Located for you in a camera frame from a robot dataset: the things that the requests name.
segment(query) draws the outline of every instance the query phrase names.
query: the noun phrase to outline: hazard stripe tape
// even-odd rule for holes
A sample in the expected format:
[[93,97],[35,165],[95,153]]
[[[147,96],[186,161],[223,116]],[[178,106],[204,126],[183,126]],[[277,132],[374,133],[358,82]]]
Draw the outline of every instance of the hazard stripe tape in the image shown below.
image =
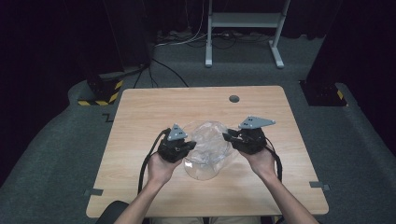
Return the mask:
[[341,93],[340,91],[338,91],[337,94],[338,94],[338,97],[340,97],[340,100],[342,100],[344,98],[343,93]]
[[95,100],[78,100],[79,105],[113,105],[119,96],[120,87],[123,81],[119,81],[114,87],[114,93],[111,95],[110,99],[107,101],[95,101]]
[[122,80],[119,81],[119,83],[117,83],[116,88],[114,88],[114,90],[119,89],[122,86]]

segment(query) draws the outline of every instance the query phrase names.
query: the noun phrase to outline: stand leg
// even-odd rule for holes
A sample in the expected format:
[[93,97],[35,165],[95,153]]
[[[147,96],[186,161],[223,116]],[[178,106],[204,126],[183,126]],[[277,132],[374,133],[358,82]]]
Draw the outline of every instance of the stand leg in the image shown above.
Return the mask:
[[209,0],[209,10],[207,17],[207,39],[206,39],[206,56],[205,66],[212,66],[212,0]]
[[285,64],[283,64],[282,58],[280,57],[279,50],[277,49],[277,43],[279,42],[280,34],[282,33],[282,28],[283,28],[283,24],[285,23],[286,15],[288,13],[289,4],[290,4],[290,0],[286,0],[285,5],[283,6],[282,13],[280,14],[280,17],[279,17],[279,23],[276,27],[275,38],[274,38],[274,40],[269,41],[269,45],[270,45],[271,51],[274,55],[274,59],[276,62],[276,67],[278,67],[278,68],[285,67]]

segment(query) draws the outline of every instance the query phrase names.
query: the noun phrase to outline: lap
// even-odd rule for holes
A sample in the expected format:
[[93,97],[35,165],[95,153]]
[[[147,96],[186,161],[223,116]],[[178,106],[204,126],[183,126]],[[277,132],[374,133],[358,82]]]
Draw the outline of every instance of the lap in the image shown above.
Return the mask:
[[[204,224],[201,217],[154,217],[151,224]],[[260,224],[260,217],[211,217],[210,224]]]

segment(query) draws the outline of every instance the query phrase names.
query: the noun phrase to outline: handheld controller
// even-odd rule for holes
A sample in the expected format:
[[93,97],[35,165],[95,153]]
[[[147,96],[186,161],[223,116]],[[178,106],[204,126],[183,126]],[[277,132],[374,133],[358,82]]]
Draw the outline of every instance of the handheld controller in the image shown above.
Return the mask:
[[231,142],[233,148],[253,155],[267,146],[262,127],[275,123],[274,120],[249,116],[239,124],[240,131],[228,129],[223,137],[224,140]]
[[174,124],[172,129],[165,131],[165,137],[158,146],[158,154],[165,160],[172,163],[186,157],[195,148],[196,142],[185,142],[187,134]]

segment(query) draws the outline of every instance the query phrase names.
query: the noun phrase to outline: gray plastic bracket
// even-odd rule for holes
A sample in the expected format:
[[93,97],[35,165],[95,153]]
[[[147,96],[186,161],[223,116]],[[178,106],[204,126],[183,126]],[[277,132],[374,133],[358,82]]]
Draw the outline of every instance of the gray plastic bracket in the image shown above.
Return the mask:
[[168,135],[168,141],[175,141],[186,137],[187,134],[177,124],[174,124],[171,132]]
[[103,190],[102,189],[86,189],[84,192],[84,196],[96,195],[102,196]]
[[239,124],[241,129],[257,129],[263,126],[273,125],[276,122],[272,119],[262,119],[254,116],[248,116],[242,123]]
[[313,188],[313,189],[321,188],[321,189],[323,189],[323,191],[330,190],[329,185],[325,185],[320,181],[309,181],[309,186],[311,186],[311,188]]

